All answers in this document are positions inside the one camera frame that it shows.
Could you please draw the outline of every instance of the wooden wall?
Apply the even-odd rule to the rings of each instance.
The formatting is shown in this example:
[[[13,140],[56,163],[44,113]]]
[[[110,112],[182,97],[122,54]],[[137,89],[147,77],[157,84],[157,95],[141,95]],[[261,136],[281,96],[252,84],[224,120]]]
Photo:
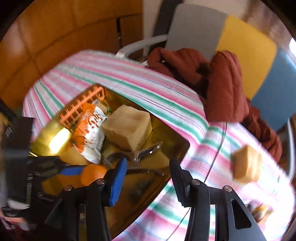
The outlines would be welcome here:
[[[118,29],[123,46],[142,39],[142,0],[35,0],[0,42],[0,98],[21,106],[37,79],[80,50],[116,53]]]

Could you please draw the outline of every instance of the table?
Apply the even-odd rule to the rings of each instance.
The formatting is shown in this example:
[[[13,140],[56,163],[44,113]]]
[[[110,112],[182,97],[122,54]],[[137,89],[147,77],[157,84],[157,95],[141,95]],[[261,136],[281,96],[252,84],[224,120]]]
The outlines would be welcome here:
[[[63,106],[84,89],[99,83],[139,104],[186,138],[190,148],[182,168],[206,185],[230,185],[243,200],[264,202],[274,209],[260,226],[267,240],[280,240],[293,214],[294,189],[261,144],[239,123],[228,123],[222,148],[214,156],[225,130],[225,123],[208,123],[205,100],[170,77],[137,62],[117,59],[99,51],[80,51],[45,74],[28,92],[23,115],[34,117],[33,139]],[[241,185],[232,180],[231,153],[249,144],[262,154],[263,164],[257,183]],[[171,180],[151,205],[124,232],[115,238],[126,240],[183,240],[189,209],[178,202]],[[215,209],[211,207],[210,240],[215,239]]]

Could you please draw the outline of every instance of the gold tray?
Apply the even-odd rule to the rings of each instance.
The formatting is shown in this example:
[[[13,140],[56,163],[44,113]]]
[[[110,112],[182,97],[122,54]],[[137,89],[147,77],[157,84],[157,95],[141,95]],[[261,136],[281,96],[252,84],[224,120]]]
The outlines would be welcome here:
[[[132,106],[138,110],[147,111],[125,97],[105,87],[103,87],[103,89],[105,93],[104,101],[106,101],[113,111],[123,104]],[[89,162],[80,155],[74,147],[65,151],[70,136],[62,148],[57,152],[54,153],[49,148],[50,141],[63,129],[63,126],[59,123],[60,114],[64,112],[66,108],[70,108],[72,104],[76,104],[75,100],[68,103],[43,129],[37,140],[32,144],[32,152],[34,154],[38,156],[60,156],[64,162],[72,165],[89,164]],[[148,148],[159,141],[162,141],[163,144],[161,151],[141,160],[140,166],[161,170],[164,172],[164,176],[156,176],[152,173],[141,173],[130,174],[125,177],[122,191],[115,207],[106,208],[107,221],[112,239],[135,221],[164,188],[170,179],[168,168],[169,160],[175,157],[181,162],[189,149],[189,143],[186,139],[153,114],[150,113],[150,117],[153,130],[142,149]],[[119,150],[118,147],[105,139],[101,150],[102,159],[117,150]],[[72,185],[75,188],[82,186],[79,176],[57,175],[43,182],[44,191],[52,195],[57,195],[66,185]],[[85,229],[81,228],[82,240],[85,239],[84,234]]]

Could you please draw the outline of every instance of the sponge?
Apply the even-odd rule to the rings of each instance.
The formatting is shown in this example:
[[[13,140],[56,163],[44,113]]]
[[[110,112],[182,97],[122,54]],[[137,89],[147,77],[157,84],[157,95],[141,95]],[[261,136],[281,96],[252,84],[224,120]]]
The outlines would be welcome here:
[[[235,160],[233,178],[241,183],[259,181],[262,155],[246,145],[232,154]]]
[[[152,131],[150,114],[122,105],[102,124],[106,138],[125,150],[139,150]]]

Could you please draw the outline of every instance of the orange fruit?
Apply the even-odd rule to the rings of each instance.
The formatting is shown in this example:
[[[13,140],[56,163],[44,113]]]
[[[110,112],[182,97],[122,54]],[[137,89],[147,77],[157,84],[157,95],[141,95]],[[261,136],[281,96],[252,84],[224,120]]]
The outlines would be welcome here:
[[[90,164],[83,168],[80,179],[83,186],[88,186],[95,180],[103,178],[108,169],[98,164]]]

